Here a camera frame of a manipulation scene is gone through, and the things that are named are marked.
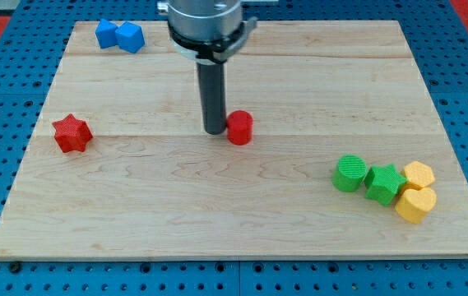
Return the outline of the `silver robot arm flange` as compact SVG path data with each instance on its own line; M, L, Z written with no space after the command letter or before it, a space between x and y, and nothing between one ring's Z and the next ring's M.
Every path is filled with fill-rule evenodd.
M243 18L241 0L159 0L175 50L203 65L227 62L247 43L257 18Z

